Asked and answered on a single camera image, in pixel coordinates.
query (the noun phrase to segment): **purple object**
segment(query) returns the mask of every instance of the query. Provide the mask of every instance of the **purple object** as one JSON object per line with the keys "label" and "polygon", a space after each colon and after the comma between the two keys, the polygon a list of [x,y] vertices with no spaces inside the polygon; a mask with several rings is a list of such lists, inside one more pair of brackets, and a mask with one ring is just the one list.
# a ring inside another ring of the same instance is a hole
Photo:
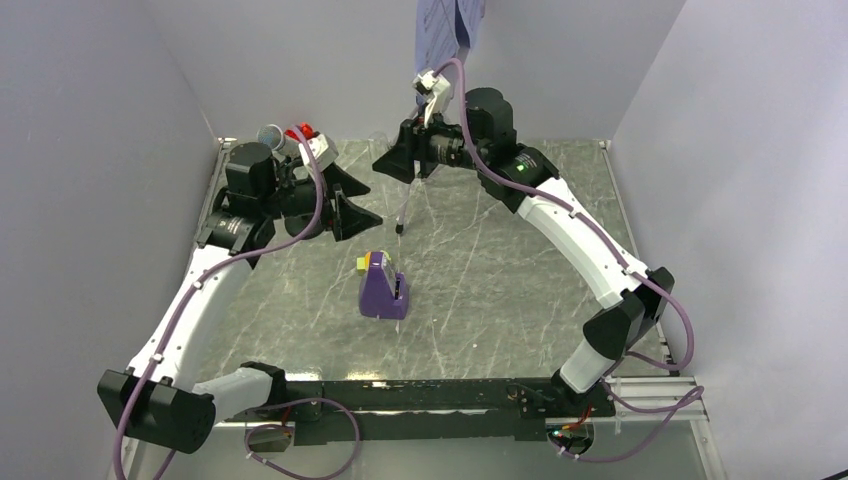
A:
{"label": "purple object", "polygon": [[359,313],[371,318],[403,320],[409,310],[409,286],[384,252],[371,252],[359,283]]}

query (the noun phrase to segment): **white wall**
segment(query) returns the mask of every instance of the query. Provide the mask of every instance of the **white wall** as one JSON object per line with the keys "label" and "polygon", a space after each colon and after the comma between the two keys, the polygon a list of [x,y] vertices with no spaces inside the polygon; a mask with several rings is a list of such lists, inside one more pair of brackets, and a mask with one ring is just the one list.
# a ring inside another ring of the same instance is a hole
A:
{"label": "white wall", "polygon": [[689,0],[613,140],[735,479],[848,466],[846,25],[840,0]]}
{"label": "white wall", "polygon": [[0,478],[102,478],[97,381],[176,290],[217,142],[140,2],[0,11]]}
{"label": "white wall", "polygon": [[[527,137],[610,138],[684,0],[488,0],[471,86]],[[413,0],[148,0],[213,130],[311,121],[391,137],[414,105]]]}

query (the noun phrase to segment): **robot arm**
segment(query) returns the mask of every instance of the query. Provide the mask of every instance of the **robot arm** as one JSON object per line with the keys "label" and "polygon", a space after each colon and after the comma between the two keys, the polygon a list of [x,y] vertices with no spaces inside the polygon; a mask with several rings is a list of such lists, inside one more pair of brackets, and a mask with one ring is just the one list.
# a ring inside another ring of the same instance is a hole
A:
{"label": "robot arm", "polygon": [[[446,80],[439,78],[439,82],[430,84],[449,89],[444,86]],[[424,83],[417,82],[416,89],[421,85]],[[649,270],[612,240],[580,205],[557,168],[539,150],[516,141],[512,106],[499,91],[477,88],[466,94],[465,108],[474,145],[465,144],[461,128],[446,124],[438,108],[425,108],[425,114],[431,111],[429,121],[404,120],[397,143],[374,162],[373,170],[404,183],[411,183],[416,176],[426,178],[439,164],[476,170],[468,153],[468,148],[476,148],[486,166],[498,176],[550,193],[573,206],[572,211],[566,211],[540,196],[505,187],[478,171],[486,192],[542,232],[575,266],[602,307],[584,324],[583,341],[552,379],[571,398],[585,394],[621,359],[626,348],[650,330],[665,307],[659,295],[630,273],[649,278],[665,291],[671,290],[674,278],[665,268]],[[420,165],[417,174],[415,162]],[[608,246],[585,221],[594,223],[611,240],[629,264],[627,271],[622,270]]]}
{"label": "robot arm", "polygon": [[[309,141],[327,184],[321,222],[314,237],[332,230],[341,241],[382,223],[377,215],[350,203],[347,196],[370,189],[339,169],[332,141],[322,134]],[[196,383],[209,334],[224,319],[227,306],[241,290],[259,257],[223,267],[201,283],[199,277],[233,256],[265,248],[275,234],[274,219],[284,218],[292,235],[300,233],[313,215],[316,189],[311,177],[298,180],[293,171],[300,160],[280,163],[260,143],[238,145],[230,152],[225,173],[227,186],[219,191],[212,212],[197,237],[188,273],[159,326],[123,372],[107,370],[98,395],[117,426],[136,388],[141,372],[155,361],[150,379],[132,410],[126,435],[184,453],[196,451],[212,426],[237,413],[267,403],[285,401],[285,373],[275,367],[248,362],[235,372]],[[166,336],[170,319],[190,288],[197,288],[164,351],[157,347]]]}

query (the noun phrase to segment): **gray marble surface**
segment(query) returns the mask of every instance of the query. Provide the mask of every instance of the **gray marble surface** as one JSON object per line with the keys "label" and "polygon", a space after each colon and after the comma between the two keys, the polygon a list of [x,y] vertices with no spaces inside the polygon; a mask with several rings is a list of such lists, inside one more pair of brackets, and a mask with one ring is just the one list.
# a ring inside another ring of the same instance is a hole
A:
{"label": "gray marble surface", "polygon": [[[630,248],[597,142],[525,143],[557,164],[586,209]],[[551,375],[599,309],[553,245],[486,195],[474,172],[459,169],[417,184],[398,237],[406,185],[371,171],[381,144],[340,142],[339,150],[337,164],[372,189],[353,201],[381,215],[383,225],[341,243],[325,233],[263,257],[212,334],[200,380],[247,360],[325,380]],[[279,224],[274,242],[285,238]],[[395,321],[364,318],[357,308],[356,257],[378,249],[410,284],[410,313],[399,331]],[[637,350],[661,358],[656,331]],[[618,373],[664,374],[630,359]]]}

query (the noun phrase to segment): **red cap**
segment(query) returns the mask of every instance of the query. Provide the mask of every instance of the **red cap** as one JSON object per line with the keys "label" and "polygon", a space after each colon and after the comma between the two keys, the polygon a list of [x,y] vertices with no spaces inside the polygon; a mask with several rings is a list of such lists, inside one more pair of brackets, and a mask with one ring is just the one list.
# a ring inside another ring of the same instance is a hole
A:
{"label": "red cap", "polygon": [[[315,136],[315,130],[313,130],[308,123],[301,123],[298,127],[300,127],[300,131],[303,132],[303,136],[306,137],[307,140]],[[297,136],[291,130],[286,130],[286,136],[297,140]]]}

